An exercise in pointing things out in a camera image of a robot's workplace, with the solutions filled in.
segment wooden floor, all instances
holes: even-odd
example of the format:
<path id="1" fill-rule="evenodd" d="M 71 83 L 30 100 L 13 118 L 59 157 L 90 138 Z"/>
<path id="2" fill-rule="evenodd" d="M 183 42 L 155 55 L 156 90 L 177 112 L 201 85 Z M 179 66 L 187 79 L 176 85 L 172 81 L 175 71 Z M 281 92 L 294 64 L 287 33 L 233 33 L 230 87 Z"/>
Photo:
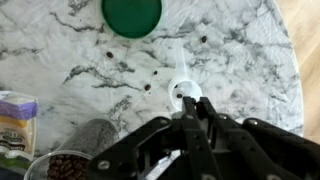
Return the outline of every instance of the wooden floor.
<path id="1" fill-rule="evenodd" d="M 297 56 L 304 136 L 320 144 L 320 0 L 276 0 Z"/>

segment clear glass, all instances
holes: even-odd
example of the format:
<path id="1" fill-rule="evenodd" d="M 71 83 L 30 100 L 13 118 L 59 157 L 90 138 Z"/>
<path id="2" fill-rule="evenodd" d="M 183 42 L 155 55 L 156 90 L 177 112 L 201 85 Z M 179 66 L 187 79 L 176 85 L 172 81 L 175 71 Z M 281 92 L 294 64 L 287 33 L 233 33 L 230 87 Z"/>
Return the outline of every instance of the clear glass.
<path id="1" fill-rule="evenodd" d="M 24 180 L 47 180 L 50 157 L 55 155 L 77 155 L 88 160 L 97 156 L 118 139 L 114 126 L 107 120 L 94 119 L 84 124 L 70 139 L 54 152 L 38 158 L 29 167 Z"/>

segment black mechanical part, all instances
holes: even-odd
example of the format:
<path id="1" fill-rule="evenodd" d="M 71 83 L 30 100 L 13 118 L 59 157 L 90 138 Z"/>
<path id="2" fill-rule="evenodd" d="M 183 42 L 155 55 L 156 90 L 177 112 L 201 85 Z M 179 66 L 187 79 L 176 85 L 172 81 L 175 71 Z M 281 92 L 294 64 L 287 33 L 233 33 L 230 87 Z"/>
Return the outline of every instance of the black mechanical part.
<path id="1" fill-rule="evenodd" d="M 157 117 L 95 157 L 88 179 L 145 179 L 175 150 L 181 155 L 158 179 L 320 179 L 319 145 L 259 119 L 241 125 L 205 97 L 183 103 L 181 116 Z"/>

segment marble table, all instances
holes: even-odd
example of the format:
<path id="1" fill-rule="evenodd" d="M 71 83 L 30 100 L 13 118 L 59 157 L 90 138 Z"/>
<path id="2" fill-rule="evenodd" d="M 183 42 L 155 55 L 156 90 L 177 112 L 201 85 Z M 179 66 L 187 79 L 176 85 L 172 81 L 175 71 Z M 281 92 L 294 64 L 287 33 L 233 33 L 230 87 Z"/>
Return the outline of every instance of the marble table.
<path id="1" fill-rule="evenodd" d="M 94 118 L 123 137 L 170 117 L 178 42 L 218 112 L 302 134 L 297 62 L 273 0 L 163 2 L 156 29 L 131 40 L 104 25 L 95 0 L 0 0 L 0 90 L 38 97 L 36 157 Z"/>

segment green circle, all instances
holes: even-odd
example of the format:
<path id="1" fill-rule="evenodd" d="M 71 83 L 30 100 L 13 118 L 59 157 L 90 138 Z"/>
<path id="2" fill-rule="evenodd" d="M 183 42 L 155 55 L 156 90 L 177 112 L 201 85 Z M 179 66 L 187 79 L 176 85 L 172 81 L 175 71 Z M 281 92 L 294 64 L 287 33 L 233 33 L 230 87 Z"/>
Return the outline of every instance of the green circle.
<path id="1" fill-rule="evenodd" d="M 158 24 L 161 0 L 102 0 L 102 15 L 108 26 L 127 38 L 149 34 Z"/>

